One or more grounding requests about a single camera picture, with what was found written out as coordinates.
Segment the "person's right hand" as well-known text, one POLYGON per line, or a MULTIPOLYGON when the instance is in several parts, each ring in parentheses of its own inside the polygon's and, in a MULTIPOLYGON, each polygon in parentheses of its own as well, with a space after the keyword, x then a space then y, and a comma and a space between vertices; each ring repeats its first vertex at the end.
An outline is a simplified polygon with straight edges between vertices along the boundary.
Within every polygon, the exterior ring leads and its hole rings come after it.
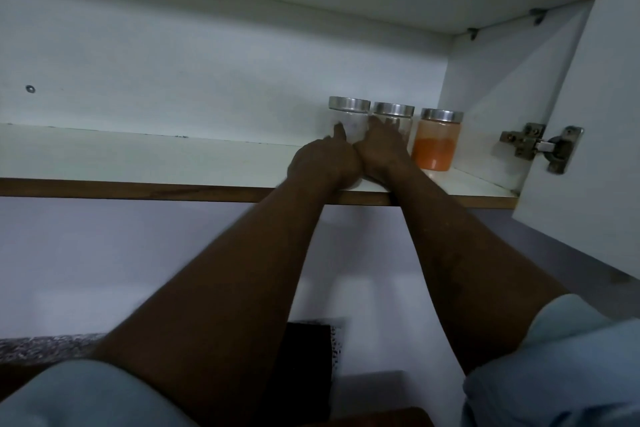
POLYGON ((364 175, 385 187, 417 169, 397 130, 392 142, 367 142, 366 131, 364 140, 356 143, 355 148, 364 166, 364 175))

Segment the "person's left hand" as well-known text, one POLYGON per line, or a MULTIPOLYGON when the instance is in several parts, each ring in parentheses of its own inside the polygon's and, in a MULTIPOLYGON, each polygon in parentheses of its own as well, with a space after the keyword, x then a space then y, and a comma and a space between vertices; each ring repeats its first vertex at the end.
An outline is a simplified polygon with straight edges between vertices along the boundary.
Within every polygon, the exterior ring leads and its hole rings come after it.
POLYGON ((287 181, 316 185, 328 192, 356 185, 364 176, 362 161, 349 144, 337 145, 326 136, 299 149, 287 169, 287 181))

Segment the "glass jar with white contents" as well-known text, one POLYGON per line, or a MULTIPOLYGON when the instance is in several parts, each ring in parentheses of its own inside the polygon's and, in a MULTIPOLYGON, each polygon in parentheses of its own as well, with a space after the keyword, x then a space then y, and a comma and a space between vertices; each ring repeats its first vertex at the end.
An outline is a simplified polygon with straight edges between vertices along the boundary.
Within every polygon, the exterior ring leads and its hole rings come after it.
POLYGON ((331 96, 326 113, 326 130, 333 138, 337 126, 342 128, 344 140, 353 151, 364 140, 369 124, 371 102, 365 99, 331 96))

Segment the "glass jar with pale contents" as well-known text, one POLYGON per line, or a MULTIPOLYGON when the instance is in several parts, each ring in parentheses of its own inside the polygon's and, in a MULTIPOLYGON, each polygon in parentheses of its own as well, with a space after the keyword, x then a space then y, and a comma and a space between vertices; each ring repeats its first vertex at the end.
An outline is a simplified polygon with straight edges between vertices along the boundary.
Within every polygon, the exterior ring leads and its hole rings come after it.
POLYGON ((371 107, 372 115, 382 123, 393 126, 400 133, 406 149, 409 147, 412 134, 414 112, 413 106, 383 101, 375 101, 371 107))

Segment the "person's right forearm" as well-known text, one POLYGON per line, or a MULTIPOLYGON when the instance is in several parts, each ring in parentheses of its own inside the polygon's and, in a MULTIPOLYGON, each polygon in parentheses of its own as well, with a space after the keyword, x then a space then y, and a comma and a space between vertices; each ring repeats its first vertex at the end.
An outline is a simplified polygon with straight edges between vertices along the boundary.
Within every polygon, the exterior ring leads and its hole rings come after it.
POLYGON ((438 320, 464 374, 513 353, 543 307, 569 294, 411 162, 365 169, 401 207, 438 320))

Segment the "person's left forearm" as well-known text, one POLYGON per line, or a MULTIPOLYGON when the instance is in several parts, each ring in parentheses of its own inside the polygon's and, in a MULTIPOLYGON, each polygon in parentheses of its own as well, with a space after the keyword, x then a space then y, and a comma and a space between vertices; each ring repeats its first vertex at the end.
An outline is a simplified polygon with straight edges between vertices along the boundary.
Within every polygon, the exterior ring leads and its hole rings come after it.
POLYGON ((323 207, 359 177, 292 173, 109 333, 92 358, 142 380, 199 425, 247 425, 323 207))

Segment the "glass jar with orange powder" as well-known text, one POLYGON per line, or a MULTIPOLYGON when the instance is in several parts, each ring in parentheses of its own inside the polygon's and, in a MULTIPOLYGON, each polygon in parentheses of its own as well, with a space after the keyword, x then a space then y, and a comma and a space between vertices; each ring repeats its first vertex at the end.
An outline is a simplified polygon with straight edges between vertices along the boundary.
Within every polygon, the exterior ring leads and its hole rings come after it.
POLYGON ((424 171, 446 172, 452 165, 463 112, 423 108, 417 124, 412 160, 424 171))

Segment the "metal cabinet hinge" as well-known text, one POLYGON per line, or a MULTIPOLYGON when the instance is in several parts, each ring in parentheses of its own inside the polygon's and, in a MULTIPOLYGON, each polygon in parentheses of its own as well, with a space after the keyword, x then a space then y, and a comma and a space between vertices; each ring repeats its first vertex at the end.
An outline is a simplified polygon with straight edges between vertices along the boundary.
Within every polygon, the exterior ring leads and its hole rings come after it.
POLYGON ((542 155, 548 162, 549 173, 564 174, 584 129, 566 126, 560 135, 545 139, 546 128, 545 124, 526 123, 520 131, 503 131, 499 142, 512 146, 515 156, 523 160, 532 161, 537 155, 542 155))

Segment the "white cabinet door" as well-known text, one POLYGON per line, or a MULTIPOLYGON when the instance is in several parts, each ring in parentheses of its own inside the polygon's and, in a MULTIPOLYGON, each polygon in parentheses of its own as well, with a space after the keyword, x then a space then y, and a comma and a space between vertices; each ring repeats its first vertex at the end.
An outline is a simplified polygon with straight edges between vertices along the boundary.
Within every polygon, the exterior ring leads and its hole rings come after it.
POLYGON ((582 133, 564 174, 536 162, 513 217, 640 280, 640 0, 595 0, 545 136, 582 133))

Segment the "black rectangular board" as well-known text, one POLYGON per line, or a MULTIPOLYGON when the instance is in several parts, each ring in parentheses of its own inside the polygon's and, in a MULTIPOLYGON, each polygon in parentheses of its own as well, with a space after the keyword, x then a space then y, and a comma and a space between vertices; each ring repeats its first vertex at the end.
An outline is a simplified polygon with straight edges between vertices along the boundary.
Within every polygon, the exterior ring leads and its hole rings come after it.
POLYGON ((284 426, 299 427, 327 421, 333 375, 331 327, 288 323, 282 346, 284 426))

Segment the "light blue right shirt sleeve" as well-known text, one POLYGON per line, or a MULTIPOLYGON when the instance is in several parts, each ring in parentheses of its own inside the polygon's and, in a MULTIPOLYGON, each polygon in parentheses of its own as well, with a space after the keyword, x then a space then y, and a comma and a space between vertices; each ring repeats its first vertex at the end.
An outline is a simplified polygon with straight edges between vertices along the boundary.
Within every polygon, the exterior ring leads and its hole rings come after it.
POLYGON ((561 296, 463 391, 460 427, 640 427, 640 319, 615 321, 561 296))

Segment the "light blue shirt sleeve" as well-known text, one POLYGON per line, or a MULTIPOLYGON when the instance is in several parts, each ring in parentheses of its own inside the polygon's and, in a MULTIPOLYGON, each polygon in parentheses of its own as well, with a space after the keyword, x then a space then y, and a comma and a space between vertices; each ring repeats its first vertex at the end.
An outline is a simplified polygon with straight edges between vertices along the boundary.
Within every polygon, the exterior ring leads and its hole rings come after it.
POLYGON ((199 427, 145 382, 95 360, 46 369, 0 401, 0 427, 199 427))
POLYGON ((463 391, 460 427, 640 427, 640 319, 615 321, 561 296, 463 391))

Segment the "light blue left shirt sleeve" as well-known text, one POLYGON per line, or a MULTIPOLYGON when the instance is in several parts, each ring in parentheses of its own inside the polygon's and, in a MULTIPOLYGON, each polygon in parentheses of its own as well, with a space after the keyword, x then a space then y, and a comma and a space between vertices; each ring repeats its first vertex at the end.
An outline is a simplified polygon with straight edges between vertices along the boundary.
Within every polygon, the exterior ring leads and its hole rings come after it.
POLYGON ((46 369, 0 401, 0 427, 199 427, 145 382, 95 360, 46 369))

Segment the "white wall cabinet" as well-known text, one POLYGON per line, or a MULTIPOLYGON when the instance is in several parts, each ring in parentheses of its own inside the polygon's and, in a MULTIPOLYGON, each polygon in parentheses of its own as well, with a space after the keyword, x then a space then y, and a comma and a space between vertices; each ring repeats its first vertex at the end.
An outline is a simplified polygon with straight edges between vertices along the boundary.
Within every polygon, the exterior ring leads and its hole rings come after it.
POLYGON ((428 176, 512 210, 592 1, 0 0, 0 197, 256 203, 341 96, 462 111, 428 176))

